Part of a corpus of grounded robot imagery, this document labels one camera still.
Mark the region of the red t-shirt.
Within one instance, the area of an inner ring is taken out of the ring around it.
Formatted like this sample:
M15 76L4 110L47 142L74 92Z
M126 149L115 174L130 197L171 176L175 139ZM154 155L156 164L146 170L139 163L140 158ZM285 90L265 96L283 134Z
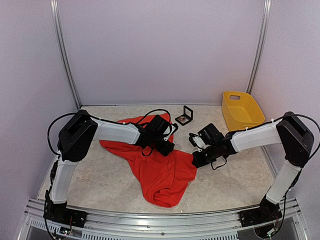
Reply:
M144 150L132 144L107 140L101 140L99 144L128 162L140 182L143 197L158 207L178 205L189 183L196 178L197 168L192 164L190 153L175 149L163 156L147 147L150 156L144 156Z

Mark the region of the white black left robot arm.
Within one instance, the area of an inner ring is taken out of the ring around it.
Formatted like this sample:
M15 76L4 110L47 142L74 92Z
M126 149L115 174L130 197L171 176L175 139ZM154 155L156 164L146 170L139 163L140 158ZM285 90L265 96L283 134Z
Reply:
M174 149L169 138L178 130L170 119L155 115L149 121L116 122L98 118L86 110L71 112L71 119L58 133L57 156L50 171L50 187L45 192L43 218L70 227L84 227L87 213L67 207L74 171L93 141L112 141L146 147L168 156Z

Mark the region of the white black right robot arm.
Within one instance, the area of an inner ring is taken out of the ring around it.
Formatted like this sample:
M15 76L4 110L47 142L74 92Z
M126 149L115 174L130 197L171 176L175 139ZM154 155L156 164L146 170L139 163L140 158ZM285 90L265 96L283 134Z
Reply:
M272 145L283 148L284 163L259 206L239 213L242 227L284 218L285 211L280 209L280 201L286 199L302 169L318 151L313 148L314 134L302 118L312 120L288 111L277 119L227 134L222 134L212 123L196 134L189 134L189 142L197 148L192 154L192 163L196 168L213 165L218 158L226 160L231 155L254 148Z

